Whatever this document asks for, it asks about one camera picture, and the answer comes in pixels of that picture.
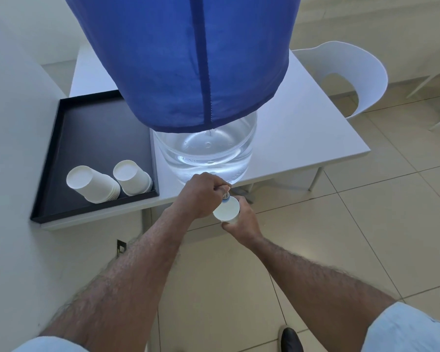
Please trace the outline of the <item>clear water jug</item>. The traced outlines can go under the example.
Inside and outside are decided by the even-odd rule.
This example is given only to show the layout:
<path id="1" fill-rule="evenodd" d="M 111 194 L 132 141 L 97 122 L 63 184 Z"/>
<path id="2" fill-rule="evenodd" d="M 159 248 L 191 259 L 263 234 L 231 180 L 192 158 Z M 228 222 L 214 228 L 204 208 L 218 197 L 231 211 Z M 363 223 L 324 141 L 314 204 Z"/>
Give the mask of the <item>clear water jug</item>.
<path id="1" fill-rule="evenodd" d="M 196 133 L 154 132 L 170 170 L 186 183 L 195 174 L 216 175 L 234 184 L 251 159 L 258 112 L 215 129 Z"/>

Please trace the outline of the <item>black tray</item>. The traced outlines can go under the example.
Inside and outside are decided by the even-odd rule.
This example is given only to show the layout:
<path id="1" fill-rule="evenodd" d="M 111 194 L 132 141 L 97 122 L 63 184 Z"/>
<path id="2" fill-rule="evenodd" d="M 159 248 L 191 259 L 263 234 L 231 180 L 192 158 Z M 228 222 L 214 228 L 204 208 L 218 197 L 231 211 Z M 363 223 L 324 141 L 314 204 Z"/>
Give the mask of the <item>black tray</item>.
<path id="1" fill-rule="evenodd" d="M 112 175 L 124 159 L 148 173 L 153 181 L 150 191 L 135 196 L 121 193 L 118 199 L 94 204 L 66 184 L 68 172 L 76 166 Z M 151 130 L 135 117 L 118 90 L 59 101 L 31 221 L 44 224 L 158 196 Z"/>

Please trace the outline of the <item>stack of white paper cups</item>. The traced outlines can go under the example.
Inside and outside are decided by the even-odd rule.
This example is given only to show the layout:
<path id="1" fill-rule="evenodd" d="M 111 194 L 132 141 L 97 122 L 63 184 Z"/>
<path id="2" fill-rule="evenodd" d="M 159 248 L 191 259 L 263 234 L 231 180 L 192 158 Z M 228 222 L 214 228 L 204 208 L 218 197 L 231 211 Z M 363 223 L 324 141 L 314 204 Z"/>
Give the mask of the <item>stack of white paper cups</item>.
<path id="1" fill-rule="evenodd" d="M 152 190 L 153 180 L 133 160 L 122 160 L 113 168 L 113 176 L 128 196 L 144 194 Z"/>
<path id="2" fill-rule="evenodd" d="M 70 170 L 66 176 L 66 183 L 69 188 L 93 204 L 115 200 L 121 193 L 117 181 L 86 165 L 79 165 Z"/>

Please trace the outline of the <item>white metal chair frame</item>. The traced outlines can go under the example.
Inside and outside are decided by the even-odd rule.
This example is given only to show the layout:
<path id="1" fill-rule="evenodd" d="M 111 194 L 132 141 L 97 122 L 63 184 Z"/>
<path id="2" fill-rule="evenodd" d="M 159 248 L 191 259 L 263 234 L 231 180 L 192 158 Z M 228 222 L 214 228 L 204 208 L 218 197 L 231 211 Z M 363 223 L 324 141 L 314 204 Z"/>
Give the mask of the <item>white metal chair frame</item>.
<path id="1" fill-rule="evenodd" d="M 406 96 L 406 99 L 409 99 L 411 96 L 413 96 L 414 94 L 416 94 L 420 89 L 422 89 L 426 84 L 428 84 L 428 82 L 430 82 L 432 79 L 434 79 L 436 76 L 440 75 L 440 68 L 436 71 L 433 72 L 431 75 L 429 75 L 422 83 L 420 83 L 411 93 L 409 93 Z M 437 128 L 440 127 L 440 122 L 434 124 L 432 127 L 429 128 L 429 131 L 433 131 Z"/>

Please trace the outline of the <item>light blue right sleeve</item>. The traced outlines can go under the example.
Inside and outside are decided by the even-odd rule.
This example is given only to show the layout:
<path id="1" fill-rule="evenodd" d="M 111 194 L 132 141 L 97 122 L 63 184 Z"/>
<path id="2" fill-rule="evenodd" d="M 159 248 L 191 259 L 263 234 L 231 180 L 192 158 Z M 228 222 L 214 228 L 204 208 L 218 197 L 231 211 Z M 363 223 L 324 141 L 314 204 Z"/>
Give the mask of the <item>light blue right sleeve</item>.
<path id="1" fill-rule="evenodd" d="M 370 325 L 361 352 L 440 352 L 440 321 L 396 302 Z"/>

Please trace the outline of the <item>white plastic chair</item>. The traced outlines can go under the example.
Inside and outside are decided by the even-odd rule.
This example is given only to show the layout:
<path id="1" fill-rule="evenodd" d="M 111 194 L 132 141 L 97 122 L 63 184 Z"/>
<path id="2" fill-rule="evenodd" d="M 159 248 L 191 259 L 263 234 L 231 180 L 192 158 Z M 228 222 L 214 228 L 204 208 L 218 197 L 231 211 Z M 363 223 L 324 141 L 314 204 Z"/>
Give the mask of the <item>white plastic chair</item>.
<path id="1" fill-rule="evenodd" d="M 318 85 L 330 75 L 339 75 L 353 87 L 358 96 L 358 106 L 346 117 L 348 121 L 376 104 L 386 92 L 388 76 L 385 66 L 360 47 L 328 41 L 317 47 L 293 50 L 292 53 L 307 70 L 311 70 L 311 76 Z"/>

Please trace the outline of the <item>black shoe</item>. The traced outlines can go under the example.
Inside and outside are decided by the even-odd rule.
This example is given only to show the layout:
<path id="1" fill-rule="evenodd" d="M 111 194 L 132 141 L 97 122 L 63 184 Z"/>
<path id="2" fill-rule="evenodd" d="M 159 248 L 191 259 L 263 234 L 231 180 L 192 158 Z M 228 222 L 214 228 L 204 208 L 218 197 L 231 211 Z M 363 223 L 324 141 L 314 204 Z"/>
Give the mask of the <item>black shoe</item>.
<path id="1" fill-rule="evenodd" d="M 278 332 L 278 352 L 304 352 L 303 345 L 293 328 L 283 325 Z"/>

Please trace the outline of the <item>person's left forearm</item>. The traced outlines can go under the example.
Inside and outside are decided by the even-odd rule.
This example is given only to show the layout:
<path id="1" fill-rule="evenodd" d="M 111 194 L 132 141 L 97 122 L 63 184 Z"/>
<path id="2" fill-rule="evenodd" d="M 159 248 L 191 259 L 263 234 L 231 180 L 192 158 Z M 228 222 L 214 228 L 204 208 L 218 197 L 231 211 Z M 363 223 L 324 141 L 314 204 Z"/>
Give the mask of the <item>person's left forearm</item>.
<path id="1" fill-rule="evenodd" d="M 193 211 L 171 205 L 156 223 L 82 289 L 40 337 L 89 352 L 142 352 Z"/>

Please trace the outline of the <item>light blue left sleeve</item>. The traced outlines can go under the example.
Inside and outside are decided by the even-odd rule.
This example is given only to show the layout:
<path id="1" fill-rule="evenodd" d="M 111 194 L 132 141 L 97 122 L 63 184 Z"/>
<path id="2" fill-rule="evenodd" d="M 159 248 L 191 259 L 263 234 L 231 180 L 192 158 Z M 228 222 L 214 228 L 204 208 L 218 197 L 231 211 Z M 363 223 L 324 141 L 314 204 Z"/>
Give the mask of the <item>light blue left sleeve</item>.
<path id="1" fill-rule="evenodd" d="M 84 347 L 60 337 L 35 337 L 11 352 L 89 352 Z"/>

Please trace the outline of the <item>blue cloth jug cover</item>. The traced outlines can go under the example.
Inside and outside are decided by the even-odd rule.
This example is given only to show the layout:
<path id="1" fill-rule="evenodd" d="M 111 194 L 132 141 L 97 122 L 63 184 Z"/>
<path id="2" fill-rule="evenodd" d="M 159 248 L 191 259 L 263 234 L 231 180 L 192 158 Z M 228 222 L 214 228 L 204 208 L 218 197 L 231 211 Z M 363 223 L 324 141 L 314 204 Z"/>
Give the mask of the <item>blue cloth jug cover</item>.
<path id="1" fill-rule="evenodd" d="M 301 0 L 65 0 L 129 108 L 168 133 L 215 129 L 274 97 Z"/>

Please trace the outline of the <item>white paper cup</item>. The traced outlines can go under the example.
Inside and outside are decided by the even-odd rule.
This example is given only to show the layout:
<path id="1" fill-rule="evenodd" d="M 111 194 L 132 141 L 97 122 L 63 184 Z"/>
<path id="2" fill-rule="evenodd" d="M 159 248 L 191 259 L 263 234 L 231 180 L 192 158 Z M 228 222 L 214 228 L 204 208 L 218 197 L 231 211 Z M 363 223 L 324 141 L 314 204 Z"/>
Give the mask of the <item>white paper cup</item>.
<path id="1" fill-rule="evenodd" d="M 222 223 L 235 224 L 239 215 L 240 203 L 233 196 L 223 199 L 221 204 L 213 211 L 213 216 Z"/>

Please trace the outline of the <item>person's right forearm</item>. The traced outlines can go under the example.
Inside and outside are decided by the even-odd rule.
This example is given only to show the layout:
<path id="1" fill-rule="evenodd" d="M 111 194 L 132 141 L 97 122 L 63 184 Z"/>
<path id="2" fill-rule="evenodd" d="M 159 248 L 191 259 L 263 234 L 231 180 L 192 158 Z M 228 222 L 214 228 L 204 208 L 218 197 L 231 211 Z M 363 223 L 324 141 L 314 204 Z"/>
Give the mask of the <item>person's right forearm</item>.
<path id="1" fill-rule="evenodd" d="M 296 313 L 328 352 L 361 352 L 369 327 L 396 299 L 263 236 L 244 243 L 263 263 Z"/>

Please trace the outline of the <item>person's left hand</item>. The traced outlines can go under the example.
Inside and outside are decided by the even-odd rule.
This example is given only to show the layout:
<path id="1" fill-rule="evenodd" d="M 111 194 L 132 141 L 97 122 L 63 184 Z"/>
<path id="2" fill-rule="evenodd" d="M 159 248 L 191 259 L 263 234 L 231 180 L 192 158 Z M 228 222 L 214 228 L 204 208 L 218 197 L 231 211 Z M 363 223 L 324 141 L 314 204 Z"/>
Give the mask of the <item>person's left hand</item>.
<path id="1" fill-rule="evenodd" d="M 175 211 L 190 222 L 210 215 L 222 202 L 222 197 L 209 186 L 207 175 L 213 174 L 203 172 L 193 175 L 173 204 Z"/>

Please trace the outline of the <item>person's right hand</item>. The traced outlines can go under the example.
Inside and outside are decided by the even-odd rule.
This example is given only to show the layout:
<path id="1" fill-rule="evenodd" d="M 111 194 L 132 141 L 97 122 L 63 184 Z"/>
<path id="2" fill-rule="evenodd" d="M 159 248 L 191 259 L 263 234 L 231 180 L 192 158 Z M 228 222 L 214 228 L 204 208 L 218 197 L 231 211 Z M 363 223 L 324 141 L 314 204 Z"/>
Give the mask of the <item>person's right hand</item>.
<path id="1" fill-rule="evenodd" d="M 237 232 L 228 232 L 239 243 L 252 250 L 254 246 L 264 239 L 260 231 L 256 214 L 243 196 L 234 196 L 240 203 L 240 215 L 236 223 L 240 228 Z"/>

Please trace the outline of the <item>light blue sleeve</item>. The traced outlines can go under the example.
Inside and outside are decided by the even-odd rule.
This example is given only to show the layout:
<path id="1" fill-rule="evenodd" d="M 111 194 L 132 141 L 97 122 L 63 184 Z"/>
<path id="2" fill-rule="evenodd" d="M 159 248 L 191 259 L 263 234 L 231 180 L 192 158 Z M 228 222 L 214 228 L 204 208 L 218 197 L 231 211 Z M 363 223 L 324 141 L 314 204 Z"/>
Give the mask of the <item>light blue sleeve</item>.
<path id="1" fill-rule="evenodd" d="M 370 325 L 361 352 L 440 352 L 440 321 L 396 302 Z"/>
<path id="2" fill-rule="evenodd" d="M 35 337 L 11 352 L 89 352 L 84 347 L 60 337 Z"/>

